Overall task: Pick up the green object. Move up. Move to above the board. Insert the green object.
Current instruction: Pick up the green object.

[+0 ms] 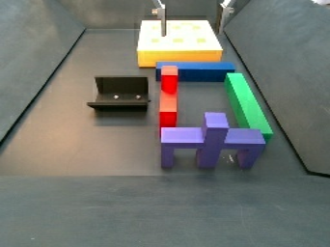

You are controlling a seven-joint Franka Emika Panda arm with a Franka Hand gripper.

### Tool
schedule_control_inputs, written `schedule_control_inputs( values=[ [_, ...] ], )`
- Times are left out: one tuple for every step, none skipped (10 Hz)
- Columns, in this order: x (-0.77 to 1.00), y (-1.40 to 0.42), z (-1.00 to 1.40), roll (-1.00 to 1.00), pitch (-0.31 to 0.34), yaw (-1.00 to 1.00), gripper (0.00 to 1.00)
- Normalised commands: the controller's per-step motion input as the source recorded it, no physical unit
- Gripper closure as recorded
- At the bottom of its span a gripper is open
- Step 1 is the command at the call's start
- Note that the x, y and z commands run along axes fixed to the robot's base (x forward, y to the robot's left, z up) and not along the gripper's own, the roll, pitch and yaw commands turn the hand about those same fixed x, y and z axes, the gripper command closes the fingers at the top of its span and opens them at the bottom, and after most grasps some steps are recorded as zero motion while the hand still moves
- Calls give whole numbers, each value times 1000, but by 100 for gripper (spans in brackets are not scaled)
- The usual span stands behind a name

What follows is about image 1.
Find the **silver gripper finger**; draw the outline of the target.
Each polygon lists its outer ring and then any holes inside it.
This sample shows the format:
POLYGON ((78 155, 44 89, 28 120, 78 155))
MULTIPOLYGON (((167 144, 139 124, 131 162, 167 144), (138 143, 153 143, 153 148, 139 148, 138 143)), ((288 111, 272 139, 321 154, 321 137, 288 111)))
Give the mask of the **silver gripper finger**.
POLYGON ((219 32, 223 32, 226 19, 230 14, 235 11, 234 9, 235 0, 225 0, 221 4, 221 22, 219 22, 219 32))
POLYGON ((153 0, 155 8, 153 9, 153 15, 158 17, 162 22, 162 36, 166 36, 166 4, 162 0, 153 0))

